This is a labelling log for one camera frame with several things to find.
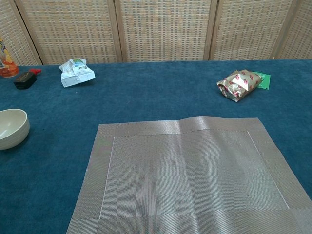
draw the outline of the red cap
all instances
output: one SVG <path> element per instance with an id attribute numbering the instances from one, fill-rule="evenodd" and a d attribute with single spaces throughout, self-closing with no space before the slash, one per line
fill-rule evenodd
<path id="1" fill-rule="evenodd" d="M 40 69 L 30 69 L 30 72 L 34 73 L 35 75 L 39 74 L 41 72 Z"/>

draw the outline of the white bowl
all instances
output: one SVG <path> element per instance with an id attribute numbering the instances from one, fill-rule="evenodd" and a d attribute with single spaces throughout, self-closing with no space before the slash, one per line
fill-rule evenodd
<path id="1" fill-rule="evenodd" d="M 0 150 L 20 144 L 29 133 L 27 113 L 20 109 L 0 111 Z"/>

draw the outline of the gold foil wrapper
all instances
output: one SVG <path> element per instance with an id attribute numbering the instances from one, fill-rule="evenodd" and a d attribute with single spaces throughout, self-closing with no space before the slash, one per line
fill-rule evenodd
<path id="1" fill-rule="evenodd" d="M 238 102 L 261 83 L 261 77 L 247 70 L 235 71 L 217 82 L 222 94 Z"/>

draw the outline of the gray placemat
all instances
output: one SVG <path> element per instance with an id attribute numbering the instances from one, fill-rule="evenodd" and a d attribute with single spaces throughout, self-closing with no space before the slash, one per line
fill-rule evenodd
<path id="1" fill-rule="evenodd" d="M 68 234 L 310 234 L 312 202 L 257 118 L 101 124 Z"/>

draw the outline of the blue carpet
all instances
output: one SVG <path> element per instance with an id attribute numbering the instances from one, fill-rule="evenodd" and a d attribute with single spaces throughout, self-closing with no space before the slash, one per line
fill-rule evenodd
<path id="1" fill-rule="evenodd" d="M 69 88 L 57 66 L 40 67 L 28 90 L 0 78 L 0 110 L 23 109 L 31 124 L 22 144 L 0 151 L 1 234 L 66 232 L 100 123 L 258 117 L 312 197 L 312 60 L 89 67 L 96 79 Z M 216 82 L 236 69 L 271 74 L 270 90 L 238 103 L 223 97 Z"/>

